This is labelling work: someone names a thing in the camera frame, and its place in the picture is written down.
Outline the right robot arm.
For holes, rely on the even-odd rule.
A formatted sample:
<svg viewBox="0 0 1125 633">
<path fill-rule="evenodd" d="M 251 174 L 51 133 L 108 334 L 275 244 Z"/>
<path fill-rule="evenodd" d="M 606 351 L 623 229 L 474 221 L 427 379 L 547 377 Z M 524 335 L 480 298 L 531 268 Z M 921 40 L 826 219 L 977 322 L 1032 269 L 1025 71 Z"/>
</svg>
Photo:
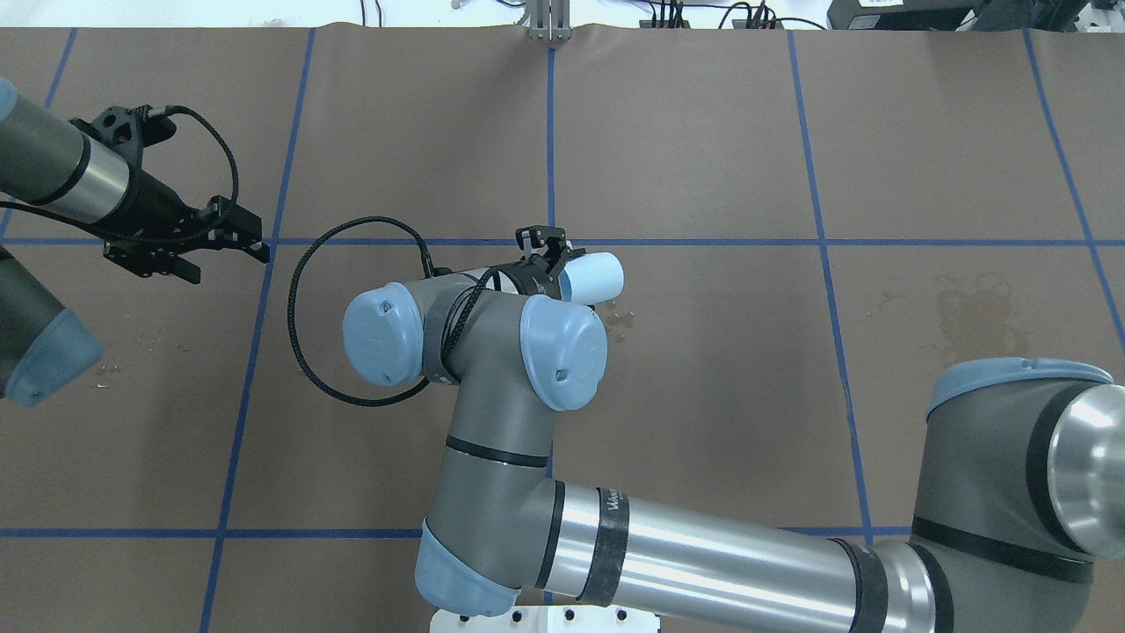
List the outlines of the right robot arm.
<svg viewBox="0 0 1125 633">
<path fill-rule="evenodd" d="M 807 535 L 868 518 L 821 248 L 544 245 L 343 316 L 367 381 L 454 392 L 415 570 L 438 609 L 536 588 L 752 632 L 1069 632 L 1122 557 L 1106 370 L 945 370 L 904 424 L 904 535 Z"/>
</svg>

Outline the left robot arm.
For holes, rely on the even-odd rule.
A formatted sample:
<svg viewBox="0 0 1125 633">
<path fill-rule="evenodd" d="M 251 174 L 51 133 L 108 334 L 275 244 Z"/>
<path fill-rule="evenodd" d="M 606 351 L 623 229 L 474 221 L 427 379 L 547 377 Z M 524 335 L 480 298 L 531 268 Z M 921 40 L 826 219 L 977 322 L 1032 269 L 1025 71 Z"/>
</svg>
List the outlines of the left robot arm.
<svg viewBox="0 0 1125 633">
<path fill-rule="evenodd" d="M 171 139 L 176 115 L 202 125 L 230 164 L 230 195 L 200 208 L 143 168 L 145 150 Z M 236 157 L 220 133 L 184 105 L 120 105 L 93 120 L 61 119 L 1 81 L 1 189 L 4 211 L 81 230 L 105 260 L 140 278 L 171 275 L 200 284 L 197 250 L 237 250 L 269 263 L 261 217 L 240 205 Z M 3 251 L 3 398 L 34 406 L 72 383 L 102 356 L 87 325 Z"/>
</svg>

